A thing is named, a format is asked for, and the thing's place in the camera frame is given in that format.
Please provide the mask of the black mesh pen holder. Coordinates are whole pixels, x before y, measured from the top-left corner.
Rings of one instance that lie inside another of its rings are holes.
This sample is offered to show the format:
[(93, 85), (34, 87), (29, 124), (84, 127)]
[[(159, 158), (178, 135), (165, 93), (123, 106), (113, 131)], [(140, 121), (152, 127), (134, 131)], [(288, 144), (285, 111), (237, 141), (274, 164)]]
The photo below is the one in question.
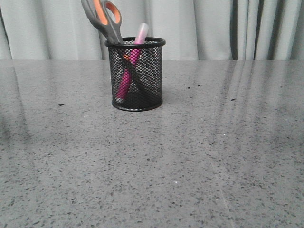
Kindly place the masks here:
[[(124, 111), (148, 111), (162, 105), (162, 48), (166, 42), (162, 38), (147, 37), (144, 44), (135, 45), (134, 40), (134, 37), (125, 37), (122, 45), (105, 42), (109, 54), (112, 105)], [(123, 54), (132, 49), (141, 50), (136, 66), (123, 59)], [(118, 103), (115, 95), (127, 67), (131, 67), (131, 85), (126, 100)]]

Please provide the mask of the grey orange scissors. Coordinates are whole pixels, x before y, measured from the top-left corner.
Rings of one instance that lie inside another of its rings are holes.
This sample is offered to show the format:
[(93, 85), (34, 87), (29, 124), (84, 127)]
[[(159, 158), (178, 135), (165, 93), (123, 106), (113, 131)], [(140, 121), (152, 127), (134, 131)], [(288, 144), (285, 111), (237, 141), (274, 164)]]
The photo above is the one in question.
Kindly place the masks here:
[(81, 3), (89, 21), (104, 35), (106, 41), (110, 44), (122, 45), (123, 38), (120, 33), (122, 16), (118, 8), (108, 0), (81, 0)]

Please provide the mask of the grey curtain backdrop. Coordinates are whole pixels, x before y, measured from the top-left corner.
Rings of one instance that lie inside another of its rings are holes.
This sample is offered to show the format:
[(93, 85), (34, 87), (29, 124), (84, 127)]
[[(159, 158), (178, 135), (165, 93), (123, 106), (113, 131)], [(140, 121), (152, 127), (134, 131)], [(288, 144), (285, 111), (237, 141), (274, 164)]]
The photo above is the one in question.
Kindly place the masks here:
[[(301, 0), (116, 0), (123, 37), (139, 24), (163, 38), (166, 60), (304, 58)], [(78, 0), (3, 0), (1, 59), (106, 59), (105, 38)]]

